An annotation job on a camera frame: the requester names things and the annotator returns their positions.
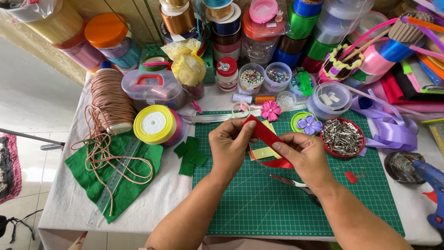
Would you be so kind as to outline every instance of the hand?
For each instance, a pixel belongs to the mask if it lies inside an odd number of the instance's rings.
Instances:
[[[338,183],[327,164],[324,146],[319,137],[289,132],[279,138],[285,143],[275,142],[272,148],[293,164],[304,183],[316,195]]]
[[[257,142],[251,137],[256,121],[242,123],[246,119],[229,119],[209,134],[213,168],[211,178],[229,184],[238,172],[245,158],[248,142]]]

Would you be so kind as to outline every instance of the tiled floor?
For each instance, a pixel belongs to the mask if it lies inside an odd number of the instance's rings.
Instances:
[[[68,132],[64,133],[33,133],[32,135],[55,141],[66,141]],[[17,151],[22,169],[22,189],[19,195],[0,205],[0,215],[7,218],[23,219],[28,214],[43,209],[48,198],[51,184],[54,181],[59,164],[61,150],[42,151],[40,146],[45,144],[23,137],[17,137]],[[16,240],[11,241],[12,223],[8,224],[6,233],[0,238],[0,250],[39,250],[40,236],[37,226],[42,212],[28,217],[26,222],[33,228],[36,240],[31,239],[30,230],[22,224],[16,228]],[[137,250],[143,246],[147,235],[142,234],[116,234],[89,232],[82,250]]]

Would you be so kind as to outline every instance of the red satin ribbon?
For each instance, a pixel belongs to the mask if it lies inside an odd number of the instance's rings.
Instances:
[[[254,117],[254,115],[250,115],[242,125],[245,125],[245,123],[247,123],[249,121],[256,121],[256,127],[253,130],[253,135],[255,135],[257,138],[261,139],[265,144],[267,144],[267,146],[271,147],[271,145],[273,145],[273,143],[275,143],[275,142],[282,142],[283,143],[283,141],[277,135],[275,135],[270,129],[268,129],[267,126],[265,126],[260,120],[258,120],[256,117]],[[277,152],[277,154],[282,157],[281,159],[276,159],[276,160],[267,161],[267,162],[260,162],[260,161],[256,160],[252,151],[253,150],[251,149],[251,146],[250,146],[250,152],[251,152],[251,156],[253,157],[253,159],[264,166],[267,166],[270,168],[284,168],[284,169],[294,168],[293,165],[278,152]]]

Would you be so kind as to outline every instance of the red handle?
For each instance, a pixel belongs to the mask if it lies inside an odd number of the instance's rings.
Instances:
[[[157,80],[159,80],[159,86],[163,85],[163,78],[160,75],[149,75],[149,74],[141,75],[137,80],[136,85],[140,85],[142,83],[142,80],[146,78],[151,78],[151,79],[157,78]]]

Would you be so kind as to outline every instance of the wall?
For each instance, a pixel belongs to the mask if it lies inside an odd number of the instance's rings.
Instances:
[[[82,87],[0,37],[0,128],[68,131]]]

